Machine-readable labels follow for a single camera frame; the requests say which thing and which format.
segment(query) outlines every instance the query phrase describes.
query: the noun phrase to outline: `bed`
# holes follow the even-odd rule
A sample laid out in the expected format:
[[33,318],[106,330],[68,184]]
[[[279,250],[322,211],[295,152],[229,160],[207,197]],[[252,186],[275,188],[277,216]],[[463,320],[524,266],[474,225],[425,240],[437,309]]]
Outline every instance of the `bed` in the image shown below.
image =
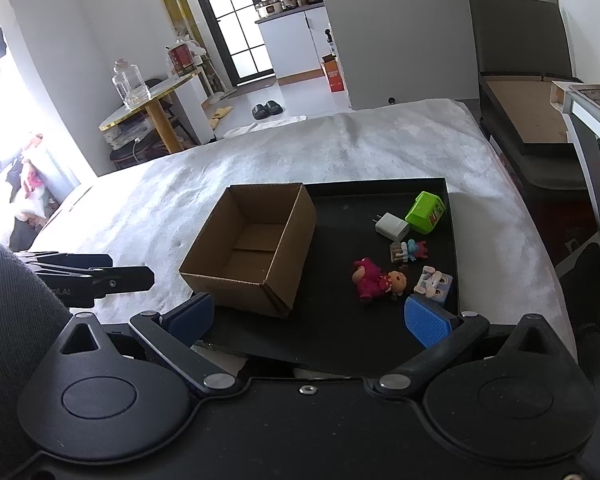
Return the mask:
[[361,110],[221,140],[82,186],[32,250],[107,253],[147,265],[149,292],[97,300],[100,322],[167,311],[190,296],[178,268],[231,184],[446,178],[461,310],[492,323],[543,314],[575,355],[564,298],[516,187],[464,105],[427,100]]

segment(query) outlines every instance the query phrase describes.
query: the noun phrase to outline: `black shoe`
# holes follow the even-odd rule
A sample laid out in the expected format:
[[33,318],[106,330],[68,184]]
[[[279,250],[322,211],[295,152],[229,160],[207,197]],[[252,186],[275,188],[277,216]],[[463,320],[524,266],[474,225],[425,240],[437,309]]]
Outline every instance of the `black shoe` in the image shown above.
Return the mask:
[[251,115],[253,115],[254,119],[261,120],[261,119],[266,119],[267,117],[269,117],[271,115],[271,113],[264,106],[262,106],[262,105],[255,105],[255,107],[251,111]]
[[284,112],[282,106],[280,106],[275,101],[267,101],[267,104],[265,104],[264,106],[271,115],[280,115],[282,112]]

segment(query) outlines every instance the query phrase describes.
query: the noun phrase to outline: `glass door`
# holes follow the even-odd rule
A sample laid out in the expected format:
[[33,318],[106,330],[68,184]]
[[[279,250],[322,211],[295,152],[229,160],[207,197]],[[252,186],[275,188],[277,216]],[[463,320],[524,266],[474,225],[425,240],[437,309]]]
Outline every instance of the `glass door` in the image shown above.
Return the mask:
[[267,47],[255,24],[258,0],[199,0],[231,83],[273,74]]

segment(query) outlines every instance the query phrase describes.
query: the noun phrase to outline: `screw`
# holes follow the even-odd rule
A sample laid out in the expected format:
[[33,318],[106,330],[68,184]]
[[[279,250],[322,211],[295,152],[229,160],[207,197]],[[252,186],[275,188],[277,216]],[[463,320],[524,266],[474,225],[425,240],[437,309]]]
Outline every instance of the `screw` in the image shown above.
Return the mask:
[[387,390],[405,390],[411,386],[411,379],[402,374],[387,374],[378,383]]
[[226,390],[235,384],[235,377],[229,374],[211,374],[203,382],[207,388]]
[[318,393],[318,388],[311,386],[310,384],[305,384],[304,386],[300,386],[298,391],[303,395],[315,395]]

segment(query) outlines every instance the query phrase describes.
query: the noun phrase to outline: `open black box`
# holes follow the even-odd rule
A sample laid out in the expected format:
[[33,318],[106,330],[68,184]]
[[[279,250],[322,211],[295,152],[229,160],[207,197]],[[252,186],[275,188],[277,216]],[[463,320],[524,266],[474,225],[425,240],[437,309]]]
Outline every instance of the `open black box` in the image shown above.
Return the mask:
[[216,318],[200,344],[241,356],[276,359],[309,370],[350,376],[380,376],[407,361],[422,345],[404,325],[404,296],[362,304],[351,281],[353,262],[371,258],[382,270],[391,263],[391,241],[376,233],[376,215],[404,218],[421,191],[438,195],[446,213],[429,235],[413,230],[408,238],[426,240],[427,260],[410,264],[408,290],[424,265],[454,277],[445,308],[458,313],[458,272],[452,212],[444,178],[368,180],[309,184],[317,211],[294,308],[275,319],[216,307]]

